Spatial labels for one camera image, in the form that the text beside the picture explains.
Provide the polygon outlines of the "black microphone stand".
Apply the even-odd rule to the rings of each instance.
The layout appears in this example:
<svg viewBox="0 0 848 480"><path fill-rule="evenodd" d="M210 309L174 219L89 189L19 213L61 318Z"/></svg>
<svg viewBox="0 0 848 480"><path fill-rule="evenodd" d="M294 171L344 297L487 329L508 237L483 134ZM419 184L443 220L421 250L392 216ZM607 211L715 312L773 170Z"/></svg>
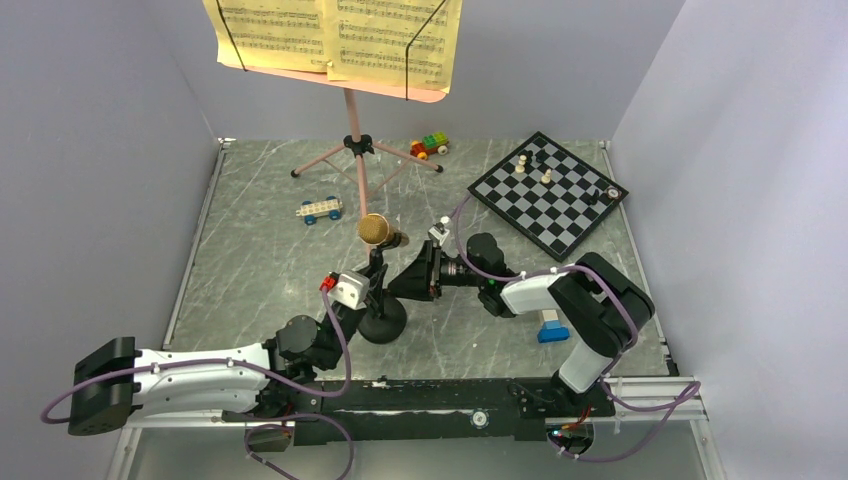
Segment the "black microphone stand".
<svg viewBox="0 0 848 480"><path fill-rule="evenodd" d="M358 273L368 280L364 301L366 313L358 325L358 332L366 341L377 345L398 339L408 319L402 303L384 288L387 269L383 249L373 247L369 253L368 264L358 270Z"/></svg>

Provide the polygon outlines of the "gold microphone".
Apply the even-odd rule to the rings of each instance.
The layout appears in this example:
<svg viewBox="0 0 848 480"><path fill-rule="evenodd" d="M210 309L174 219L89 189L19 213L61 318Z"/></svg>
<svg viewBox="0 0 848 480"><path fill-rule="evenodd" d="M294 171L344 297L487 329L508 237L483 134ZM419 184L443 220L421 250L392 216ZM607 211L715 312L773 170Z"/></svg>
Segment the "gold microphone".
<svg viewBox="0 0 848 480"><path fill-rule="evenodd" d="M406 233L394 227L384 216L369 213L357 223L357 234L367 245L379 248L405 247L409 244Z"/></svg>

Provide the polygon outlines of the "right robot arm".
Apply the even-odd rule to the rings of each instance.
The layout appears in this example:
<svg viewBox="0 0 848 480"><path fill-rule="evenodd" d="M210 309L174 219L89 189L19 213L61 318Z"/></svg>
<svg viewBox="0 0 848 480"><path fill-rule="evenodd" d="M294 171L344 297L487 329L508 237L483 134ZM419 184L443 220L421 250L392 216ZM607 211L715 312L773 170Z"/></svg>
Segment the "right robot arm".
<svg viewBox="0 0 848 480"><path fill-rule="evenodd" d="M565 316L577 342L552 376L551 398L554 407L569 416L589 404L590 389L637 343L640 330L655 314L650 297L594 252L570 265L516 273L489 233L469 237L456 257L435 241L425 241L388 291L397 298L433 301L445 286L476 288L483 308L496 317L544 310Z"/></svg>

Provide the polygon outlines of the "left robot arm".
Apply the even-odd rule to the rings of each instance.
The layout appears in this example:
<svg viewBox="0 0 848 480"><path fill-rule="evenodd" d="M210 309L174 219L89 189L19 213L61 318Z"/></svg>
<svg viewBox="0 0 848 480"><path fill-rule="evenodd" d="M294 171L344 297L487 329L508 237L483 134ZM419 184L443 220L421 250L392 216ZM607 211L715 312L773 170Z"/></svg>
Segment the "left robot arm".
<svg viewBox="0 0 848 480"><path fill-rule="evenodd" d="M321 290L322 321L295 317L264 342L229 350L166 352L139 349L116 337L74 367L67 431L93 436L128 421L164 413L223 410L272 420L350 388L316 383L317 370L351 365L348 344L360 322L381 304L386 266L331 274Z"/></svg>

